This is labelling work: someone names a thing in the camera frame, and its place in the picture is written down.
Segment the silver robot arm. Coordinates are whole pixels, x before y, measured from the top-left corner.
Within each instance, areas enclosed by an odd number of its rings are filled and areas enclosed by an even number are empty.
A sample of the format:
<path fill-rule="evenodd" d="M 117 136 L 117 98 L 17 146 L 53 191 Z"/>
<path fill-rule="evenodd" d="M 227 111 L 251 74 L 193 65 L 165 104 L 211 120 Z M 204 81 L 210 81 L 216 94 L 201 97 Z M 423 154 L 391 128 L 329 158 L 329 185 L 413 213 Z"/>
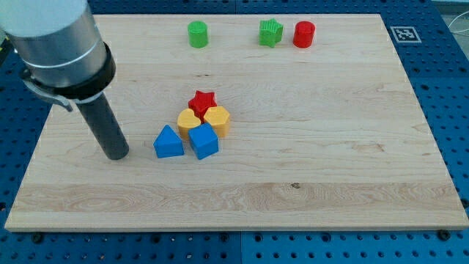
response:
<path fill-rule="evenodd" d="M 1 29 L 25 64 L 25 86 L 70 111 L 99 98 L 115 74 L 86 0 L 1 0 Z"/>

